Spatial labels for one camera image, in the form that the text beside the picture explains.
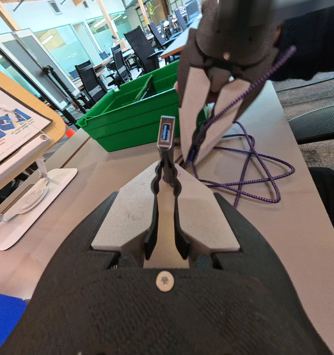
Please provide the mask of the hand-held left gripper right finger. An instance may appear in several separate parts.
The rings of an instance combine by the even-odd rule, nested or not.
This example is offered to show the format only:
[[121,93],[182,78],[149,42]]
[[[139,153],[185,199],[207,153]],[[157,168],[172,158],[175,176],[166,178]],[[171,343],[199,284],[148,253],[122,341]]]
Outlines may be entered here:
[[186,260],[237,252],[240,244],[213,192],[179,165],[174,166],[175,245]]

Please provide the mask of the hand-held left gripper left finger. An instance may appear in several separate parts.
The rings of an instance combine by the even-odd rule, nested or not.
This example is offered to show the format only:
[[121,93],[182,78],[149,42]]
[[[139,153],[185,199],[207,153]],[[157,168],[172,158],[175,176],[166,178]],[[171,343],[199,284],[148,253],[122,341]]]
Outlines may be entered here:
[[154,162],[118,192],[91,247],[149,260],[157,242],[160,163]]

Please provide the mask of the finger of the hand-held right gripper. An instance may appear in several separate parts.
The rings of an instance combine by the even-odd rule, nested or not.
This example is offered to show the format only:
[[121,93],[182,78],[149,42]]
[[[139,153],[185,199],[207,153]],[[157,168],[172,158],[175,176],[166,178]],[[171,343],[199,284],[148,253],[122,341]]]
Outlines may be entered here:
[[185,164],[188,164],[188,156],[194,141],[192,137],[197,128],[197,118],[204,109],[209,89],[210,81],[205,71],[190,68],[182,105],[179,108],[180,144]]
[[[241,79],[235,79],[231,83],[225,85],[221,89],[214,105],[213,115],[220,113],[225,107],[249,89],[249,86],[249,82]],[[194,160],[195,164],[200,163],[222,139],[222,136],[231,128],[242,103],[243,99],[240,99],[208,128],[204,141],[202,142],[199,152]]]

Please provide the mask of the grey usb hub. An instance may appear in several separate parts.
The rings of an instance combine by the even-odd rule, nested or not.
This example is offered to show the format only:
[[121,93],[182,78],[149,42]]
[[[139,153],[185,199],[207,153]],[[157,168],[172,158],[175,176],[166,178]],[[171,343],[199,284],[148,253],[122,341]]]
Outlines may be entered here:
[[161,116],[157,148],[160,154],[160,166],[163,170],[165,182],[170,185],[174,184],[175,177],[174,136],[175,117]]

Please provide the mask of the green plastic bin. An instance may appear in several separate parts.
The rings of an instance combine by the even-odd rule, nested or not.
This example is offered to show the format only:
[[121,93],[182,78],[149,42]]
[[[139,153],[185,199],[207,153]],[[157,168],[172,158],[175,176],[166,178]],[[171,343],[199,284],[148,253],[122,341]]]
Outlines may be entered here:
[[180,137],[177,81],[179,60],[109,91],[77,125],[107,152],[157,142],[161,116],[175,117]]

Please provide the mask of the blue plastic bin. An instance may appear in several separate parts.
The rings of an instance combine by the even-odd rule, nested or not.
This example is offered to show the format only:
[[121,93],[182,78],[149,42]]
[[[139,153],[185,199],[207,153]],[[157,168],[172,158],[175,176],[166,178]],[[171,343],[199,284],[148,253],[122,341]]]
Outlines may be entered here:
[[24,300],[0,294],[0,347],[17,325],[26,307]]

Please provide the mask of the person's right forearm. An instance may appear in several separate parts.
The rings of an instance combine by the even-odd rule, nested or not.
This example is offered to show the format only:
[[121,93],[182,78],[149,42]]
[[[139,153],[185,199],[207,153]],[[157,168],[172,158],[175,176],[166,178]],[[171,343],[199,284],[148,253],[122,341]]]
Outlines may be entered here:
[[310,80],[319,72],[334,72],[334,6],[283,21],[276,47],[291,45],[295,54],[269,79]]

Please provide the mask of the black office chair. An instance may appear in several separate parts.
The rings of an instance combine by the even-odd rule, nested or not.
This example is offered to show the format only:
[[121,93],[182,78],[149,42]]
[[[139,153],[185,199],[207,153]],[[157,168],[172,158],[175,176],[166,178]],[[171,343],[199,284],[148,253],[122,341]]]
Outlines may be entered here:
[[90,100],[97,103],[107,94],[107,89],[103,82],[98,78],[90,60],[79,65],[75,65],[75,69]]
[[107,83],[107,86],[109,87],[115,85],[120,88],[121,85],[133,80],[133,78],[129,69],[125,65],[120,45],[118,44],[115,47],[111,47],[111,52],[114,61],[113,69],[115,70],[115,72],[107,76],[112,79],[111,82]]
[[160,68],[159,57],[164,50],[155,51],[139,26],[124,33],[124,36],[142,64],[144,73],[150,73]]

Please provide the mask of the black mesh chair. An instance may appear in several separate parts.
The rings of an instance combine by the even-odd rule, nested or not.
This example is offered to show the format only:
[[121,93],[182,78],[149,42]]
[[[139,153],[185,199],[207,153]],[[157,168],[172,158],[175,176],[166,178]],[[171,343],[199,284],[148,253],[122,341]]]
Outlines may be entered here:
[[297,144],[334,139],[334,105],[313,110],[288,121]]

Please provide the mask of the person's dark clothed body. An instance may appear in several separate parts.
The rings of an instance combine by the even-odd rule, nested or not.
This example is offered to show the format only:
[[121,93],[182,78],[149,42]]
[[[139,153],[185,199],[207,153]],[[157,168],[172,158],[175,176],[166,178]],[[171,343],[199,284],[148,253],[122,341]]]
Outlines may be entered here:
[[309,171],[334,227],[334,170],[310,167]]

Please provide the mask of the printed instruction sheet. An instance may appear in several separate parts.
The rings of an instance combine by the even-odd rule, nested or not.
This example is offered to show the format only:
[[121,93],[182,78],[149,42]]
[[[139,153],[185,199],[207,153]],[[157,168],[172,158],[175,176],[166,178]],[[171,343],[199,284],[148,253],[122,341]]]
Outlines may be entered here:
[[0,163],[51,122],[0,87]]

